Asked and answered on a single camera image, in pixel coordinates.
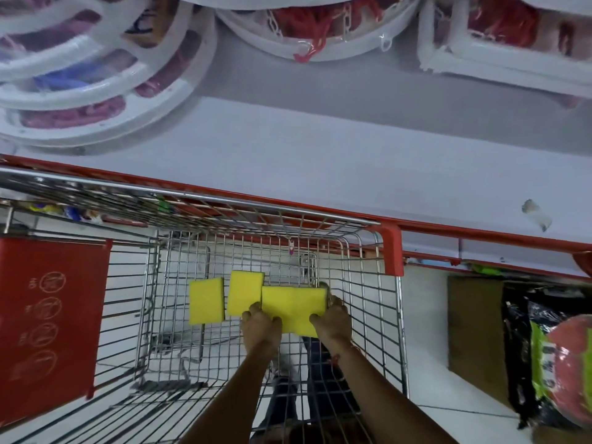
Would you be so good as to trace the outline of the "white shelf with red edge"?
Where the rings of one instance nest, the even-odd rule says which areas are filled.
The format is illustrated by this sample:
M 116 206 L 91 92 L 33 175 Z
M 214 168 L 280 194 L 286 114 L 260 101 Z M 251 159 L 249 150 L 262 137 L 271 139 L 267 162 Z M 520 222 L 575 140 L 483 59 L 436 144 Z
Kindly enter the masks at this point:
M 202 97 L 113 141 L 0 156 L 391 220 L 410 256 L 586 278 L 592 157 Z M 522 213 L 534 200 L 546 233 Z

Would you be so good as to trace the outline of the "person's right leg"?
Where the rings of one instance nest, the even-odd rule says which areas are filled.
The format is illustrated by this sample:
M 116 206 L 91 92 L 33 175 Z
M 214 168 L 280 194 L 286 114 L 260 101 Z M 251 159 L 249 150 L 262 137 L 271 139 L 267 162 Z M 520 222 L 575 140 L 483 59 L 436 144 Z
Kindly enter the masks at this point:
M 369 428 L 360 407 L 339 367 L 331 361 L 327 348 L 313 337 L 302 339 L 308 358 L 307 397 L 310 425 L 303 425 L 297 436 L 305 444 L 329 441 L 330 432 L 342 438 L 342 432 L 365 439 Z

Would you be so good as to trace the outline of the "small yellow sponge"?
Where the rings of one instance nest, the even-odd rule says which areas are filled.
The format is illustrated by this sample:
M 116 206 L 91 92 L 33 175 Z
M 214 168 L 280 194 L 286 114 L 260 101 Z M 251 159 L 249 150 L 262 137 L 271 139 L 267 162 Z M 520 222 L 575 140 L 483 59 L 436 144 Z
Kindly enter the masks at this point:
M 199 326 L 225 321 L 224 279 L 222 277 L 189 283 L 189 325 Z
M 241 316 L 252 304 L 261 301 L 265 273 L 233 270 L 227 299 L 227 314 Z

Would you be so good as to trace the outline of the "pink round item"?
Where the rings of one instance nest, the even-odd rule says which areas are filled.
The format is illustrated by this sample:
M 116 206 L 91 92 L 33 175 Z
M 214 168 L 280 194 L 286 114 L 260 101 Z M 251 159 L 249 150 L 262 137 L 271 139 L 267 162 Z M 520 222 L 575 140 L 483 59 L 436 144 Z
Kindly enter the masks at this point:
M 561 322 L 547 334 L 554 350 L 556 409 L 582 428 L 592 428 L 592 314 Z

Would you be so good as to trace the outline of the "person's right hand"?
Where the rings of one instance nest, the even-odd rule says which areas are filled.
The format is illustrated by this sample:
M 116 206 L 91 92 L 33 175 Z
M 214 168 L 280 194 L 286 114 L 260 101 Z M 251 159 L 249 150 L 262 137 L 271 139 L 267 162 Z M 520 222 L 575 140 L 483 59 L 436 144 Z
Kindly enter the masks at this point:
M 331 355 L 346 343 L 352 342 L 352 320 L 343 301 L 335 295 L 329 296 L 329 306 L 323 314 L 326 318 L 327 331 L 326 334 L 317 334 L 317 336 Z

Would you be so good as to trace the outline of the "person's left hand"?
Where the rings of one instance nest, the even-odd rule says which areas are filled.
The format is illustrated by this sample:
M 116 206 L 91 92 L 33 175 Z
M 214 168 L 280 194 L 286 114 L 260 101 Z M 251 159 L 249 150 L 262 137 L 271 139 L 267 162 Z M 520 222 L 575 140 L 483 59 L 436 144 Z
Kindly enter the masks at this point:
M 255 353 L 272 357 L 281 342 L 282 334 L 271 334 L 270 317 L 262 309 L 262 304 L 252 304 L 241 316 L 241 333 L 247 354 Z

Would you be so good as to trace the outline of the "person's left forearm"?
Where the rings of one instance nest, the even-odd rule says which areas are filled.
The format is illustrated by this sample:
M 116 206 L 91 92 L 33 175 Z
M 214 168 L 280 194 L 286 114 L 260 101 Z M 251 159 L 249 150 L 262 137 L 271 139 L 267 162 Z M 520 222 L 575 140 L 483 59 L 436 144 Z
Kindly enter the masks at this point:
M 197 417 L 179 444 L 249 444 L 263 377 L 278 340 L 252 345 L 239 369 Z

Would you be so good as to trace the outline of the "large yellow sponge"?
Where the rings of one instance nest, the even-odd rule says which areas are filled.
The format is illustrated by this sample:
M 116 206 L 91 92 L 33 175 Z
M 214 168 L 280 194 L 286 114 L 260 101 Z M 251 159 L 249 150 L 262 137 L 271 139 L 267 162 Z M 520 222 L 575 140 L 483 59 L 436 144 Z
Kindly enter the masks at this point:
M 263 286 L 262 310 L 272 319 L 282 320 L 282 333 L 317 338 L 310 316 L 322 316 L 328 305 L 325 286 Z

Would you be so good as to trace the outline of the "red wrist thread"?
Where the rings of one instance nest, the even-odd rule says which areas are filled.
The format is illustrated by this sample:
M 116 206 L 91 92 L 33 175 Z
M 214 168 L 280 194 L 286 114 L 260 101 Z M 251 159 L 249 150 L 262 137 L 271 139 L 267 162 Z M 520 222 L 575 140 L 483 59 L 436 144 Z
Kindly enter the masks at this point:
M 337 349 L 331 354 L 330 365 L 333 367 L 340 367 L 343 358 L 346 360 L 351 358 L 353 355 L 364 356 L 358 346 L 353 342 L 346 343 L 342 348 Z

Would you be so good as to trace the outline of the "black bag with green label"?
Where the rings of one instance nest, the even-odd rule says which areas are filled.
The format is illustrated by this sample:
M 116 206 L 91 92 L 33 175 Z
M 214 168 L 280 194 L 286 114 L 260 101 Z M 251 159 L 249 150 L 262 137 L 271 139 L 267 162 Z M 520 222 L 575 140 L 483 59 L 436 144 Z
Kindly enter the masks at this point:
M 541 425 L 592 432 L 562 415 L 551 399 L 554 350 L 547 340 L 561 322 L 592 314 L 592 292 L 513 282 L 504 290 L 502 302 L 508 388 L 519 429 Z

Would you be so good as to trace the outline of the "row of colourful packets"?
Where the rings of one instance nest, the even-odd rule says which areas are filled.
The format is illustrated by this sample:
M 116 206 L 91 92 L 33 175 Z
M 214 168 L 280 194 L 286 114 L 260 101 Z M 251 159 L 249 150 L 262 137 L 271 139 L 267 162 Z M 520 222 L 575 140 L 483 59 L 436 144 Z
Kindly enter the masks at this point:
M 16 201 L 16 204 L 19 207 L 27 209 L 29 211 L 48 214 L 51 216 L 59 216 L 78 223 L 126 225 L 139 228 L 148 227 L 148 223 L 139 220 L 114 216 L 112 214 L 103 213 L 93 209 L 78 208 L 63 204 L 29 201 Z

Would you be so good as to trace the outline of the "torn tape scrap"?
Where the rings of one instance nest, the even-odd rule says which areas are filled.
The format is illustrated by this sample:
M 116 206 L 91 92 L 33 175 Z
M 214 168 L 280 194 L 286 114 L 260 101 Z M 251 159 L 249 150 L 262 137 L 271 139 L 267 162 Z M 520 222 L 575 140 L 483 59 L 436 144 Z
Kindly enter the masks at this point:
M 529 222 L 536 225 L 541 232 L 546 233 L 549 230 L 552 225 L 552 218 L 534 200 L 527 199 L 524 201 L 521 209 Z

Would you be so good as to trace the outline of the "person's leg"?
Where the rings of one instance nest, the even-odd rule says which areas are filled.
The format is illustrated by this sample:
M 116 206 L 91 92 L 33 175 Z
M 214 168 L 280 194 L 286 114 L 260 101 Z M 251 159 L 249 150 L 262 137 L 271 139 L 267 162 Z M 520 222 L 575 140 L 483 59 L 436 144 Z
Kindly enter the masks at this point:
M 307 397 L 310 425 L 303 425 L 297 436 L 305 444 L 329 441 L 330 432 L 342 438 L 342 432 L 365 439 L 369 428 L 360 407 L 339 367 L 331 361 L 327 348 L 313 337 L 302 339 L 308 358 Z
M 292 426 L 298 421 L 298 385 L 292 379 L 290 360 L 274 357 L 270 366 L 273 393 L 264 419 L 256 427 L 249 444 L 290 444 Z

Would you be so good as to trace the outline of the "square white drying rack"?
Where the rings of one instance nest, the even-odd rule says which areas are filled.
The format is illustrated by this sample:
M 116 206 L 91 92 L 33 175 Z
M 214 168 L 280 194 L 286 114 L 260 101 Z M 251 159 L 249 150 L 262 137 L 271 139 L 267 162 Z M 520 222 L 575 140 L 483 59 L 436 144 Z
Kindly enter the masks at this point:
M 523 0 L 425 0 L 417 56 L 425 71 L 592 101 L 592 16 Z

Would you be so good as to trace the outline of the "person's left leg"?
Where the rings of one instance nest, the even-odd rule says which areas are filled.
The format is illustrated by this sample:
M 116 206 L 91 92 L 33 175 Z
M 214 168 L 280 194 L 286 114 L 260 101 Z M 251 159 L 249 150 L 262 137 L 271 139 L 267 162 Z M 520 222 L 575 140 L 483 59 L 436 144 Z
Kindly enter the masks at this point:
M 290 360 L 274 357 L 270 366 L 273 393 L 264 419 L 256 427 L 249 444 L 290 444 L 292 426 L 298 421 L 298 385 L 292 379 Z

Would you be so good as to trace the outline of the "brown cardboard box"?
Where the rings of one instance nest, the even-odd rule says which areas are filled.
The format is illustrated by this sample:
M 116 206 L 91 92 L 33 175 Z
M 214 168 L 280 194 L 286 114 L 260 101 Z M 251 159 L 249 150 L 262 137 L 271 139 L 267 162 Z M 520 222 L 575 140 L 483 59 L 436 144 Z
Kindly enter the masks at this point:
M 448 369 L 514 410 L 502 318 L 503 294 L 509 286 L 482 277 L 448 278 Z

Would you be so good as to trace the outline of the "person's right forearm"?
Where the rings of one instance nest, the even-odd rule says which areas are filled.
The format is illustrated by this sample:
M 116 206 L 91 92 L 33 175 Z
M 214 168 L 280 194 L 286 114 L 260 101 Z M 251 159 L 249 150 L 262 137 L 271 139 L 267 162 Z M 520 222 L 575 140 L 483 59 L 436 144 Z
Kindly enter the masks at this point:
M 376 444 L 458 444 L 365 356 L 343 358 L 339 368 Z

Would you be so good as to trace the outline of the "red cart seat flap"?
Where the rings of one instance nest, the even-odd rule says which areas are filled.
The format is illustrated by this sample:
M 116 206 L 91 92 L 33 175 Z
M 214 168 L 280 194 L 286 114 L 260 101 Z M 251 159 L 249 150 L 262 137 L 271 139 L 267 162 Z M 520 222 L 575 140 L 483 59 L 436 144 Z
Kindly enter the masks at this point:
M 0 238 L 0 430 L 93 399 L 112 247 Z

